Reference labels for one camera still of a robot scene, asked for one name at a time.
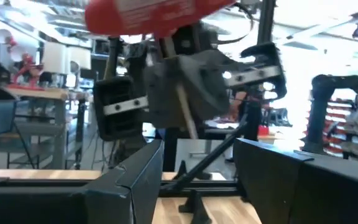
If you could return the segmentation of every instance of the wooden table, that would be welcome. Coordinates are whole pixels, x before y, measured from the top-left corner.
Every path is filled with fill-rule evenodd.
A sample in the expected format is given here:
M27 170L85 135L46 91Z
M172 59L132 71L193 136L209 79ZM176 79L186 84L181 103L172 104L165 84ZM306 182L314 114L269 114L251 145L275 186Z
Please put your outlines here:
M168 180L176 173L164 173ZM95 179L101 175L95 170L0 170L0 177L16 179ZM158 198L152 224L189 224L192 214L178 212L185 198ZM203 202L213 224L261 224L255 209L239 197L205 197Z

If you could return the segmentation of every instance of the black bracket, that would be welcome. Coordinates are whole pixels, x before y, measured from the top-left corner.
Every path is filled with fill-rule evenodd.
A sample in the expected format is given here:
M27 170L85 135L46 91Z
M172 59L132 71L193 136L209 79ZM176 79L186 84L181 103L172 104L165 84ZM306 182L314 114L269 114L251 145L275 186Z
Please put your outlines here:
M179 206L180 213L192 213L193 219L190 224L210 224L212 220L206 213L200 193L192 190L184 205Z
M173 179L177 180L177 179L179 179L179 177L181 177L185 174L187 174L186 162L184 160L182 160L180 162L180 167L179 167L178 173ZM196 175L196 178L199 180L211 180L212 174L207 173L207 172L201 172L200 174Z

